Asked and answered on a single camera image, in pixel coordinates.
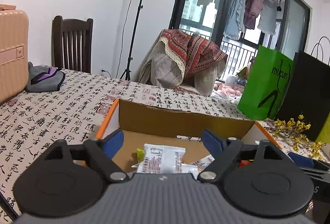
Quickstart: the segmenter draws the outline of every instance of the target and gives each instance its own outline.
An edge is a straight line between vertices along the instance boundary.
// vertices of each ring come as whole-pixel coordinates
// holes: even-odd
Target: wooden chair
[[[93,19],[53,21],[54,64],[58,68],[90,73]]]

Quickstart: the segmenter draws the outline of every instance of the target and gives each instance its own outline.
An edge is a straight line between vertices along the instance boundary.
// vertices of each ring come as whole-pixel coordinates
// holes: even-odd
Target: black paper bag
[[[296,53],[294,62],[292,80],[276,119],[288,121],[303,114],[311,124],[304,134],[314,141],[329,115],[330,67],[304,52]]]

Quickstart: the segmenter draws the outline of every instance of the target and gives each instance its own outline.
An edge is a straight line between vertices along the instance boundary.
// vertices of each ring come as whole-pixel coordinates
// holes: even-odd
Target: open box
[[[255,141],[268,139],[280,148],[256,121],[160,109],[120,99],[113,102],[96,138],[101,139],[118,128],[124,132],[124,144],[113,161],[125,172],[135,170],[131,166],[138,162],[136,149],[143,149],[145,143],[185,148],[183,163],[189,164],[204,158],[209,152],[202,142],[177,139],[177,136],[200,138],[205,129],[222,138],[241,139],[245,144],[256,144]]]

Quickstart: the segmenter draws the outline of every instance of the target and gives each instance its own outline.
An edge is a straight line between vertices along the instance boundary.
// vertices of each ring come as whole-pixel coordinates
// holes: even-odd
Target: white packet
[[[145,144],[145,157],[139,163],[137,173],[179,174],[182,173],[181,158],[185,148]]]
[[[196,165],[198,167],[198,172],[203,171],[210,163],[214,161],[213,156],[210,154],[197,162],[192,163],[192,165]]]
[[[182,173],[191,173],[194,178],[197,180],[198,176],[198,167],[196,165],[182,164]]]

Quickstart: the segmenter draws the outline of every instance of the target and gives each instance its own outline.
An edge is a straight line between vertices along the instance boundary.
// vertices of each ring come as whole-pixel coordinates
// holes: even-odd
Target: bag handle
[[[323,38],[327,39],[328,42],[329,42],[329,44],[330,44],[330,39],[329,39],[328,37],[326,37],[326,36],[322,36],[322,37],[320,38],[319,42],[318,42],[317,44],[314,45],[313,50],[311,51],[311,56],[312,56],[312,55],[313,55],[313,51],[314,51],[315,47],[317,46],[316,58],[318,59],[318,46],[320,45],[320,46],[321,46],[321,50],[322,50],[322,62],[323,62],[323,56],[324,56],[324,55],[323,55],[323,47],[322,47],[322,45],[320,44],[320,42],[321,42],[321,40],[322,40]]]

